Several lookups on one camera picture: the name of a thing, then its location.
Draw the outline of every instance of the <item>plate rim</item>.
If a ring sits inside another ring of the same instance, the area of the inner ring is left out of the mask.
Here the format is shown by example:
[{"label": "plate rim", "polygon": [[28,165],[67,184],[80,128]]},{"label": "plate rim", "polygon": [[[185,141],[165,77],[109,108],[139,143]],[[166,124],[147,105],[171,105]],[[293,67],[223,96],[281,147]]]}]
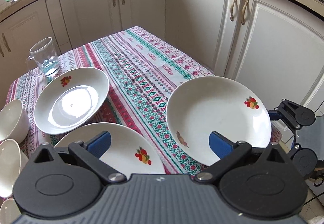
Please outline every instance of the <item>plate rim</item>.
[{"label": "plate rim", "polygon": [[[86,127],[86,126],[97,126],[97,125],[100,125],[100,124],[102,124],[102,125],[107,125],[107,124],[109,124],[109,125],[113,125],[113,126],[117,126],[117,127],[125,127],[126,129],[129,129],[129,130],[133,131],[133,132],[134,132],[138,137],[140,137],[141,139],[143,139],[143,140],[144,140],[144,141],[145,141],[145,142],[146,142],[146,143],[147,143],[147,144],[152,148],[152,150],[156,153],[156,155],[157,155],[158,158],[159,158],[159,161],[161,162],[161,168],[162,168],[164,174],[166,174],[166,172],[165,172],[165,168],[164,168],[164,164],[163,164],[163,162],[162,162],[162,160],[161,160],[161,158],[160,158],[158,152],[154,149],[154,147],[152,146],[152,144],[151,144],[147,139],[145,139],[144,136],[142,136],[141,134],[139,134],[139,133],[138,133],[137,131],[135,131],[134,129],[129,128],[129,127],[123,125],[123,124],[115,124],[115,123],[108,123],[108,122],[100,122],[100,123],[86,124],[86,125],[83,125],[83,126],[81,126],[81,127],[79,127],[79,128],[83,128],[83,127]],[[74,132],[75,130],[69,132],[69,133],[68,133],[67,135],[65,135],[65,136],[64,136],[60,141],[62,141],[65,137],[67,137],[70,133]]]},{"label": "plate rim", "polygon": [[[186,150],[182,147],[182,145],[180,145],[178,142],[178,140],[176,139],[176,137],[172,134],[172,132],[170,131],[170,127],[169,127],[169,122],[168,122],[168,118],[167,118],[167,113],[168,113],[168,106],[169,106],[169,102],[170,102],[170,99],[171,99],[171,97],[172,97],[172,95],[181,87],[181,86],[183,86],[184,84],[186,84],[187,82],[192,82],[193,80],[196,80],[196,79],[202,79],[202,78],[205,78],[205,79],[208,79],[208,78],[212,78],[212,79],[219,79],[219,80],[228,80],[228,81],[230,81],[230,82],[233,82],[233,83],[238,83],[239,85],[241,85],[241,86],[243,86],[243,87],[245,87],[247,90],[249,90],[251,93],[253,93],[254,95],[256,95],[253,91],[251,91],[248,87],[246,87],[246,86],[244,86],[243,84],[241,84],[241,83],[239,83],[239,82],[237,82],[237,81],[235,81],[235,80],[232,80],[232,79],[229,79],[229,78],[226,78],[226,77],[221,77],[221,76],[202,76],[202,77],[195,77],[195,78],[193,78],[193,79],[190,79],[190,80],[187,80],[187,81],[185,81],[184,83],[182,83],[182,84],[180,84],[173,92],[172,92],[172,94],[171,94],[171,96],[170,96],[170,98],[168,99],[168,101],[167,101],[167,104],[166,104],[166,112],[165,112],[165,116],[166,116],[166,125],[167,125],[167,127],[168,127],[168,129],[169,129],[169,132],[170,132],[170,134],[171,134],[171,137],[173,138],[173,140],[176,142],[176,144],[179,146],[179,148],[185,153],[185,154],[187,154],[188,156],[190,156],[192,159],[194,159],[194,160],[196,160],[197,162],[199,162],[199,163],[201,163],[201,164],[204,164],[204,165],[206,165],[206,166],[211,166],[212,164],[206,164],[206,163],[204,163],[204,162],[202,162],[200,159],[199,159],[199,157],[198,157],[198,159],[197,159],[197,157],[195,156],[195,157],[193,157],[193,156],[191,156],[191,155],[189,155],[187,152],[186,152]],[[270,126],[270,135],[269,135],[269,142],[270,142],[270,139],[271,139],[271,121],[270,121],[270,117],[269,117],[269,115],[268,115],[268,122],[269,122],[269,126]]]},{"label": "plate rim", "polygon": [[[49,86],[52,82],[54,82],[56,79],[58,79],[58,78],[60,78],[60,77],[62,77],[62,76],[65,76],[67,73],[69,73],[69,72],[71,72],[71,71],[76,71],[76,70],[78,70],[78,69],[96,69],[96,70],[102,72],[102,73],[106,76],[107,81],[108,81],[106,97],[103,98],[103,100],[102,100],[101,102],[99,102],[100,105],[99,105],[97,108],[95,108],[95,109],[93,110],[91,116],[89,116],[89,118],[86,119],[83,123],[81,123],[81,124],[79,124],[79,125],[77,125],[77,126],[73,126],[73,127],[69,128],[68,130],[65,130],[64,132],[60,132],[60,133],[53,133],[53,132],[50,132],[50,131],[48,131],[48,130],[43,131],[42,129],[40,129],[40,127],[38,126],[38,124],[37,124],[37,122],[36,122],[36,119],[35,119],[35,110],[36,110],[36,106],[37,106],[37,103],[38,103],[38,100],[39,100],[40,96],[41,96],[42,93],[43,93],[43,92],[48,88],[48,86]],[[53,79],[53,80],[52,80],[52,81],[51,81],[51,82],[50,82],[50,83],[45,87],[45,89],[44,89],[44,90],[39,94],[39,96],[38,96],[38,98],[37,98],[37,100],[36,100],[35,107],[34,107],[34,110],[33,110],[33,119],[34,119],[34,122],[35,122],[36,127],[37,127],[39,130],[41,130],[43,133],[47,133],[47,134],[50,134],[50,135],[60,135],[60,134],[64,134],[64,133],[70,133],[71,131],[73,131],[73,130],[75,130],[76,128],[78,128],[78,127],[82,126],[83,124],[85,124],[85,123],[86,123],[89,119],[91,119],[92,116],[93,116],[93,115],[94,115],[94,114],[95,114],[95,113],[100,109],[100,107],[103,105],[104,101],[105,101],[106,98],[107,98],[107,95],[108,95],[109,89],[110,89],[110,81],[109,81],[108,75],[107,75],[103,70],[101,70],[101,69],[94,68],[94,67],[81,67],[81,68],[75,68],[75,69],[72,69],[72,70],[69,70],[69,71],[67,71],[67,72],[62,73],[61,75],[59,75],[59,76],[57,76],[55,79]]]}]

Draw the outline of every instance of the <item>water in glass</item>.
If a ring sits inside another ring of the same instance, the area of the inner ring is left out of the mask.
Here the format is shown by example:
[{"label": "water in glass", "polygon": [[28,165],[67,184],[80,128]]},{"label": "water in glass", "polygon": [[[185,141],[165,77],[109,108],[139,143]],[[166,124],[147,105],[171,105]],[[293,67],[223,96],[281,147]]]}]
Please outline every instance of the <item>water in glass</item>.
[{"label": "water in glass", "polygon": [[[28,60],[33,59],[41,72],[45,75],[54,73],[60,67],[56,45],[51,37],[45,38],[36,43],[29,52],[30,56],[26,60],[27,66]],[[41,73],[39,75],[33,74],[29,68],[28,70],[33,76],[38,77],[41,75]]]}]

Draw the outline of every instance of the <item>fruit pattern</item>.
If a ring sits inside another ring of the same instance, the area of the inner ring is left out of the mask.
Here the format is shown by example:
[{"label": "fruit pattern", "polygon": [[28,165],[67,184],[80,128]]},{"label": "fruit pattern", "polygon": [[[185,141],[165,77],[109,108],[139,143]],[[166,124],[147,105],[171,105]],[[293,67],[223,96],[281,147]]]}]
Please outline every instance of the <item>fruit pattern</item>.
[{"label": "fruit pattern", "polygon": [[179,142],[184,145],[185,147],[189,148],[189,146],[187,146],[187,143],[185,142],[184,138],[180,135],[180,133],[177,131],[177,138],[179,140]]},{"label": "fruit pattern", "polygon": [[66,85],[70,82],[71,79],[72,79],[71,76],[66,76],[66,77],[64,77],[63,79],[61,79],[61,84],[62,84],[62,86],[63,86],[63,87],[66,86]]},{"label": "fruit pattern", "polygon": [[137,149],[137,153],[135,153],[135,156],[138,158],[138,160],[142,161],[144,164],[148,164],[149,166],[152,164],[152,161],[150,160],[150,156],[147,154],[145,149],[141,148],[139,146],[139,149]]},{"label": "fruit pattern", "polygon": [[250,107],[251,109],[258,109],[259,108],[258,102],[255,100],[255,98],[252,98],[251,96],[249,96],[249,98],[246,99],[244,104],[246,106]]}]

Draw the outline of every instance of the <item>screw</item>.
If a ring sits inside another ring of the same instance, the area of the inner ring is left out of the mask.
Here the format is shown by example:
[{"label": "screw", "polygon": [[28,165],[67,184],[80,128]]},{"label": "screw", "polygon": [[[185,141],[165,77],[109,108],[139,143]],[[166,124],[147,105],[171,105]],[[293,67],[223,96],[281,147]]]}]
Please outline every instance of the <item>screw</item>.
[{"label": "screw", "polygon": [[208,173],[208,172],[200,172],[197,175],[197,178],[199,180],[206,181],[206,180],[211,180],[213,178],[213,175],[211,173]]},{"label": "screw", "polygon": [[122,182],[125,180],[125,176],[121,173],[112,173],[108,176],[108,179],[112,182]]},{"label": "screw", "polygon": [[165,180],[165,178],[162,176],[159,176],[159,177],[155,178],[155,180],[161,183]]}]

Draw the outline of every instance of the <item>tablecloth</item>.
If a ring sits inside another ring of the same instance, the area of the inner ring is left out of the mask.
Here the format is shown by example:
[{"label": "tablecloth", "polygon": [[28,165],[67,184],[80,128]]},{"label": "tablecloth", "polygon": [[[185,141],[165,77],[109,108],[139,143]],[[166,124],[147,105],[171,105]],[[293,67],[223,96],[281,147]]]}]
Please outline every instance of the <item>tablecloth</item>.
[{"label": "tablecloth", "polygon": [[[166,103],[183,82],[213,75],[195,60],[140,27],[101,38],[59,56],[56,76],[75,68],[95,67],[109,77],[108,96],[88,123],[123,124],[147,139],[159,154],[166,173],[196,175],[204,165],[186,155],[172,139],[166,124]],[[36,100],[54,77],[29,73],[10,86],[7,103],[22,100],[30,130],[20,144],[29,156],[43,142],[55,145],[62,135],[40,131],[33,119]]]}]

